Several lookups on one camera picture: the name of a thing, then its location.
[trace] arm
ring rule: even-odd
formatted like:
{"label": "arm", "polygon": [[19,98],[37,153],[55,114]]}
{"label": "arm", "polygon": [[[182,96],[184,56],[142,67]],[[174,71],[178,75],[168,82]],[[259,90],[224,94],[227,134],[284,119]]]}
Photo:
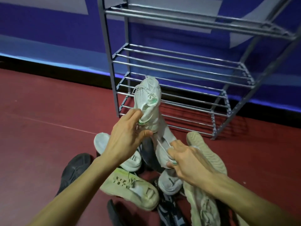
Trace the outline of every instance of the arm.
{"label": "arm", "polygon": [[140,109],[131,109],[121,117],[113,127],[104,153],[35,216],[28,226],[75,225],[108,176],[134,154],[144,137],[152,135],[148,130],[136,134],[136,124],[141,117]]}
{"label": "arm", "polygon": [[188,147],[180,140],[173,141],[171,146],[173,148],[168,149],[168,154],[178,165],[170,162],[167,165],[176,170],[179,178],[229,205],[249,225],[301,225],[278,206],[216,171],[198,149]]}

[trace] beige shoe sole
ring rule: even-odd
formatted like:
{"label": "beige shoe sole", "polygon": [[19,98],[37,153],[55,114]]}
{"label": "beige shoe sole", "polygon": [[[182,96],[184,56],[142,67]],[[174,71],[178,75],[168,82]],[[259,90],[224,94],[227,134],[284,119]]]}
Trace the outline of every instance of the beige shoe sole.
{"label": "beige shoe sole", "polygon": [[190,146],[196,146],[200,149],[206,159],[212,164],[217,171],[227,174],[227,168],[223,160],[205,144],[203,137],[198,132],[189,132],[186,136],[187,143]]}

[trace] metal rack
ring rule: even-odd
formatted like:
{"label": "metal rack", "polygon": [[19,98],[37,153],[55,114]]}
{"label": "metal rack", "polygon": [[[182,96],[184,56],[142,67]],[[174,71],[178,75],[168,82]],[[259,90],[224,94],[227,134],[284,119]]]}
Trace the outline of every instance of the metal rack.
{"label": "metal rack", "polygon": [[[205,127],[207,131],[200,131],[199,129],[190,129],[172,124],[169,125],[185,131],[198,131],[203,135],[212,137],[214,140],[234,118],[241,107],[258,90],[263,79],[278,68],[281,62],[288,56],[288,54],[299,42],[301,38],[301,26],[299,26],[296,33],[293,33],[273,23],[273,20],[278,13],[284,9],[290,1],[291,0],[281,0],[269,13],[265,21],[257,22],[233,17],[209,16],[186,11],[176,11],[166,8],[130,4],[127,0],[124,0],[124,3],[106,9],[104,0],[100,0],[98,2],[99,15],[107,59],[109,62],[111,84],[117,116],[124,115],[122,113],[124,108],[131,108],[131,106],[126,105],[126,102],[134,96],[135,87],[133,86],[133,83],[136,83],[137,85],[143,80],[143,77],[145,77],[144,74],[131,71],[133,67],[147,69],[149,71],[168,73],[175,76],[186,76],[202,81],[222,83],[223,87],[218,89],[194,84],[184,80],[156,77],[161,88],[167,88],[171,90],[171,92],[162,91],[162,98],[168,98],[168,100],[162,99],[162,103],[199,113],[205,113],[211,117],[210,122],[199,122],[193,119],[183,118],[175,115],[171,116],[169,114],[162,114],[165,118],[186,122],[193,126],[197,125]],[[110,39],[108,34],[108,14],[123,16],[125,20],[126,43],[114,54],[111,53]],[[194,26],[204,29],[227,30],[240,34],[253,35],[255,37],[250,42],[250,45],[240,58],[240,61],[234,62],[230,60],[222,60],[212,57],[132,44],[129,41],[129,17]],[[272,61],[265,68],[262,74],[256,80],[254,80],[244,63],[254,49],[255,45],[261,40],[262,37],[285,39],[289,41],[289,45],[284,49],[282,54],[276,60]],[[214,67],[215,71],[211,72],[197,68],[187,68],[179,65],[166,64],[165,62],[160,61],[150,61],[147,58],[138,58],[135,54],[143,55],[143,57],[160,57],[164,59],[178,60],[179,62],[192,63],[194,65]],[[124,64],[128,67],[128,72],[123,76],[117,86],[114,80],[114,64]],[[221,71],[225,69],[230,70],[229,74],[225,74],[224,71]],[[187,89],[188,86],[194,87],[196,90]],[[230,107],[227,95],[229,86],[237,86],[249,89],[248,93],[233,109]],[[200,97],[205,96],[206,98],[209,98],[209,100],[199,100],[195,99],[195,97],[187,97],[186,95],[188,93],[197,94]],[[120,105],[118,103],[118,94],[126,96]],[[217,127],[216,124],[216,116],[225,118],[225,121],[219,127]]]}

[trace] shoe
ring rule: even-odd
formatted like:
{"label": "shoe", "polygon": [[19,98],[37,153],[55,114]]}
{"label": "shoe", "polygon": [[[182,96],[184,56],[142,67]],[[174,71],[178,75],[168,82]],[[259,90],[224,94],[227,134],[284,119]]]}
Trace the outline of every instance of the shoe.
{"label": "shoe", "polygon": [[164,168],[161,167],[156,157],[151,137],[146,137],[142,140],[142,143],[138,147],[138,151],[147,169],[157,171],[160,174],[164,171]]}
{"label": "shoe", "polygon": [[152,211],[159,203],[158,190],[152,184],[121,168],[110,174],[100,186],[100,190],[133,202],[146,211]]}
{"label": "shoe", "polygon": [[163,193],[171,196],[178,193],[183,185],[183,181],[178,178],[174,169],[165,169],[160,175],[158,186]]}
{"label": "shoe", "polygon": [[[197,132],[189,132],[186,136],[187,143],[198,149],[217,171],[227,174],[227,168],[221,158],[215,154],[202,136]],[[191,205],[192,225],[220,226],[221,220],[216,201],[209,194],[187,182],[183,184],[187,201]]]}
{"label": "shoe", "polygon": [[110,199],[107,203],[107,210],[113,226],[126,226],[122,218],[119,216],[112,199]]}
{"label": "shoe", "polygon": [[166,163],[171,161],[174,163],[175,161],[171,158],[171,156],[167,153],[168,148],[170,148],[170,143],[176,140],[175,136],[170,131],[168,125],[166,124],[163,116],[159,114],[159,128],[158,132],[151,136],[154,144],[154,148],[156,149],[156,156],[158,162],[161,167],[167,168]]}
{"label": "shoe", "polygon": [[200,133],[189,132],[187,133],[186,140],[190,146],[193,146],[202,152],[206,159],[208,159],[208,161],[212,164],[214,169],[227,175],[227,168],[223,160],[216,153],[214,153],[207,144],[205,144]]}
{"label": "shoe", "polygon": [[[107,133],[98,133],[94,138],[94,146],[96,151],[101,155],[107,147],[110,135]],[[135,151],[133,156],[122,163],[120,166],[129,172],[136,172],[141,167],[142,160],[138,151]]]}
{"label": "shoe", "polygon": [[134,108],[139,108],[143,116],[138,124],[142,129],[158,131],[159,126],[159,105],[161,103],[161,88],[157,79],[151,76],[146,78],[135,87]]}
{"label": "shoe", "polygon": [[152,184],[158,189],[160,201],[157,207],[160,216],[160,226],[186,226],[187,220],[172,196],[164,194],[159,189],[159,180],[156,178]]}
{"label": "shoe", "polygon": [[75,156],[65,167],[62,173],[60,188],[55,196],[59,195],[72,182],[81,176],[92,162],[93,157],[88,153],[81,153]]}

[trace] black shoe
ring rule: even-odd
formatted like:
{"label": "black shoe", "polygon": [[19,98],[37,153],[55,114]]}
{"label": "black shoe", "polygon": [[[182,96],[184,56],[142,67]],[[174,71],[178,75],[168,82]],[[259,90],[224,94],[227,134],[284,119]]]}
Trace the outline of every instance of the black shoe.
{"label": "black shoe", "polygon": [[161,167],[157,159],[151,137],[144,138],[142,144],[138,147],[138,150],[147,169],[151,169],[159,173],[162,173],[165,170],[165,168]]}
{"label": "black shoe", "polygon": [[124,221],[119,216],[112,199],[108,201],[107,209],[113,226],[126,226]]}
{"label": "black shoe", "polygon": [[160,201],[157,207],[160,216],[160,226],[186,226],[187,220],[172,196],[164,194],[158,186],[158,178],[152,184],[159,191]]}
{"label": "black shoe", "polygon": [[56,196],[74,182],[82,173],[84,173],[92,162],[93,157],[88,153],[81,153],[75,156],[68,163],[62,173],[61,185]]}

